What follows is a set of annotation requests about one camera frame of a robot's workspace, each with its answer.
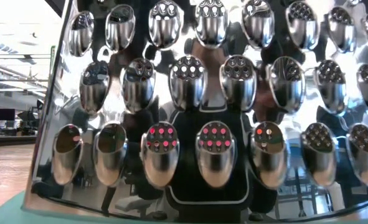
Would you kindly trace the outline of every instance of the wooden floor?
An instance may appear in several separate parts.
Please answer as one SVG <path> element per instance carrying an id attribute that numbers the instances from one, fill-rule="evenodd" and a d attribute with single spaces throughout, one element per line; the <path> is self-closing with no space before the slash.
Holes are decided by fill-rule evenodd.
<path id="1" fill-rule="evenodd" d="M 0 206 L 26 188 L 34 145 L 0 147 Z"/>

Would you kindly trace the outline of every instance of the teal base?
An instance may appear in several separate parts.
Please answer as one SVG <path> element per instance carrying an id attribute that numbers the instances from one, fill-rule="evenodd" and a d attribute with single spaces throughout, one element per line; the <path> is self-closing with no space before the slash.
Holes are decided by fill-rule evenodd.
<path id="1" fill-rule="evenodd" d="M 122 218 L 103 218 L 89 217 L 83 215 L 67 215 L 63 213 L 45 213 L 27 211 L 21 209 L 24 199 L 24 192 L 17 194 L 0 207 L 0 224 L 94 224 L 94 223 L 113 223 L 113 224 L 156 224 L 157 222 L 145 222 L 136 220 L 125 220 Z M 368 220 L 330 222 L 334 224 L 367 223 Z"/>

